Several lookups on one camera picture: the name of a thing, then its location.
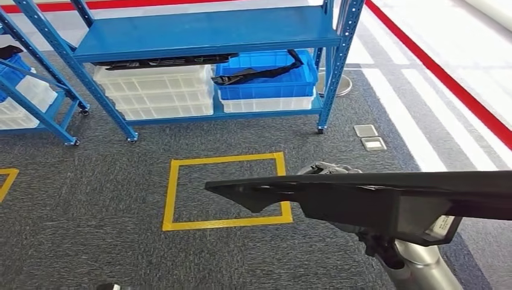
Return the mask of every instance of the yellow tape square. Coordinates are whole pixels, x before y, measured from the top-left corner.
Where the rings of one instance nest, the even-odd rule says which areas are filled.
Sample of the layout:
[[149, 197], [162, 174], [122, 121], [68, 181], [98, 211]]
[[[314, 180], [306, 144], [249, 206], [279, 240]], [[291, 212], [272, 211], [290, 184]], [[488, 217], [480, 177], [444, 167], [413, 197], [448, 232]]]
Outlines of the yellow tape square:
[[215, 221], [200, 222], [173, 222], [174, 203], [176, 201], [176, 189], [178, 186], [178, 173], [180, 166], [265, 159], [275, 159], [277, 175], [286, 174], [286, 170], [284, 167], [284, 154], [282, 152], [213, 158], [171, 160], [171, 171], [169, 176], [169, 185], [167, 188], [167, 199], [165, 201], [164, 223], [162, 225], [162, 230], [196, 230], [200, 228], [242, 227], [248, 225], [272, 225], [293, 222], [292, 207], [290, 205], [290, 202], [287, 201], [281, 202], [280, 216], [221, 219]]
[[3, 184], [0, 184], [0, 202], [4, 201], [7, 191], [13, 185], [19, 170], [15, 168], [0, 169], [0, 175], [7, 174]]

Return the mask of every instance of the round metal base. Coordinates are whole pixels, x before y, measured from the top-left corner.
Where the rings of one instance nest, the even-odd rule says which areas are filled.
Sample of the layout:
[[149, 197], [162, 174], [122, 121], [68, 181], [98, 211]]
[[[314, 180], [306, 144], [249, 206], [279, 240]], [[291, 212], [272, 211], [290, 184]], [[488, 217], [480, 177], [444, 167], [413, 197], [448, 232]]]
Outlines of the round metal base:
[[[324, 96], [324, 83], [325, 83], [325, 71], [318, 72], [318, 83], [316, 83], [316, 91], [320, 95], [320, 97]], [[342, 95], [348, 94], [352, 89], [352, 81], [346, 77], [341, 76], [341, 80], [338, 85], [338, 90], [336, 91], [336, 96], [340, 97]]]

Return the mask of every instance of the white label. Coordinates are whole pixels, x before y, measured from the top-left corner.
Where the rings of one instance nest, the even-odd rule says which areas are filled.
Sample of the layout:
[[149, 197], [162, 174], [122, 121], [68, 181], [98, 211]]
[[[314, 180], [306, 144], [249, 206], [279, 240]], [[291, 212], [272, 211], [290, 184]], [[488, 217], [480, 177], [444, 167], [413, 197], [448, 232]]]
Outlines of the white label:
[[372, 142], [366, 142], [366, 146], [368, 148], [380, 148], [380, 147], [382, 147], [382, 144], [378, 141], [372, 141]]
[[434, 222], [427, 232], [433, 236], [445, 237], [448, 233], [448, 229], [452, 225], [453, 219], [453, 216], [441, 216]]

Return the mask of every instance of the blue plastic bin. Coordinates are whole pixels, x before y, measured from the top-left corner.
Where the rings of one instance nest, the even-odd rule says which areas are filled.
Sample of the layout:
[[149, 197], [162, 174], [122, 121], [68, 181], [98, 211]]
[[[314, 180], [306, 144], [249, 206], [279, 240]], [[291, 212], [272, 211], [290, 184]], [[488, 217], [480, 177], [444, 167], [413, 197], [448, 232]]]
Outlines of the blue plastic bin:
[[[309, 97], [318, 81], [318, 73], [311, 54], [307, 50], [297, 50], [304, 65], [292, 69], [273, 79], [255, 79], [241, 85], [217, 86], [222, 100], [247, 100], [253, 98]], [[229, 76], [246, 68], [257, 71], [289, 65], [293, 58], [286, 50], [240, 53], [228, 63], [217, 65], [216, 76]]]
[[[17, 65], [20, 68], [26, 69], [30, 71], [30, 66], [28, 66], [22, 59], [19, 54], [15, 54], [11, 56], [8, 62]], [[16, 71], [15, 69], [8, 68], [5, 65], [0, 65], [0, 76], [2, 76], [9, 84], [12, 86], [17, 86], [19, 82], [26, 76], [25, 74]], [[4, 92], [0, 91], [0, 103], [4, 102], [7, 99], [7, 95]]]

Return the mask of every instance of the stacked white bins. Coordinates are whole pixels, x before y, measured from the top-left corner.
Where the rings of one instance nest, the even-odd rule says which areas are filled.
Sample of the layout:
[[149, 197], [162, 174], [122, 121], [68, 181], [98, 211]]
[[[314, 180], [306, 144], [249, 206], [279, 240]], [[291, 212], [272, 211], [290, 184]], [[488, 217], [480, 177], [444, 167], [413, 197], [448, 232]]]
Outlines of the stacked white bins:
[[211, 65], [94, 72], [126, 120], [213, 114], [211, 76]]
[[[25, 76], [18, 83], [16, 89], [43, 112], [57, 97], [57, 93], [50, 88], [48, 83], [31, 76]], [[37, 125], [39, 125], [39, 120], [11, 98], [0, 103], [0, 130], [34, 128]]]
[[311, 109], [316, 90], [313, 89], [313, 95], [308, 97], [250, 98], [245, 100], [222, 100], [222, 91], [219, 91], [219, 94], [226, 113], [292, 111]]

